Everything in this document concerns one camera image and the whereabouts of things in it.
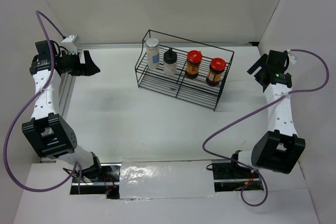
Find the red lid sauce jar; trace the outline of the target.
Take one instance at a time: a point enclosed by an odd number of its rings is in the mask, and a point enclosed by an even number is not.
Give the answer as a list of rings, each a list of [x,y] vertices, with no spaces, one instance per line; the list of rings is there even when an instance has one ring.
[[[209,72],[206,82],[209,86],[215,87],[219,84],[222,73],[224,72],[227,63],[222,58],[213,58],[209,64]]]
[[[203,55],[200,51],[191,50],[187,53],[185,75],[189,79],[195,79],[198,76],[199,67]]]

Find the clear jar white beads silver lid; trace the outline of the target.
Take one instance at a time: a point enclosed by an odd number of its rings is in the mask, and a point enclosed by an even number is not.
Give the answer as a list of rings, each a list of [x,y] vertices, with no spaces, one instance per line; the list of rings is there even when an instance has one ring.
[[[156,38],[149,38],[145,41],[146,57],[149,69],[157,68],[160,65],[160,45]]]

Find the clear jar black lid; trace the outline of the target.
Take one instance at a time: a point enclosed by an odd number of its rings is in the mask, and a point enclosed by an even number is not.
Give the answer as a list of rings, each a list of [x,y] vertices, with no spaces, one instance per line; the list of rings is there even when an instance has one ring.
[[[163,55],[163,71],[168,76],[173,76],[177,69],[177,53],[170,48]]]

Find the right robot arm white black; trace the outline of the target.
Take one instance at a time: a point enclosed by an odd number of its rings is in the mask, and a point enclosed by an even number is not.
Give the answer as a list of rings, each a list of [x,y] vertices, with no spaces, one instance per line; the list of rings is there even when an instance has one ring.
[[[230,163],[229,172],[235,178],[247,172],[247,165],[273,172],[289,174],[305,149],[305,140],[295,129],[291,97],[291,74],[287,52],[271,50],[262,55],[247,72],[253,74],[262,86],[267,104],[268,130],[252,151],[236,151],[236,161]]]

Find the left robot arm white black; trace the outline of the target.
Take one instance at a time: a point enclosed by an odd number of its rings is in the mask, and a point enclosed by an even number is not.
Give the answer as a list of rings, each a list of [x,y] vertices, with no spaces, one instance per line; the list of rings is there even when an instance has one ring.
[[[79,36],[70,35],[60,44],[45,40],[35,43],[38,54],[29,72],[40,95],[35,99],[30,121],[22,124],[22,132],[39,157],[59,158],[70,165],[78,162],[82,176],[96,182],[103,177],[104,169],[97,155],[78,145],[75,132],[61,116],[59,107],[62,74],[88,77],[100,72],[87,50],[81,63],[78,41]]]

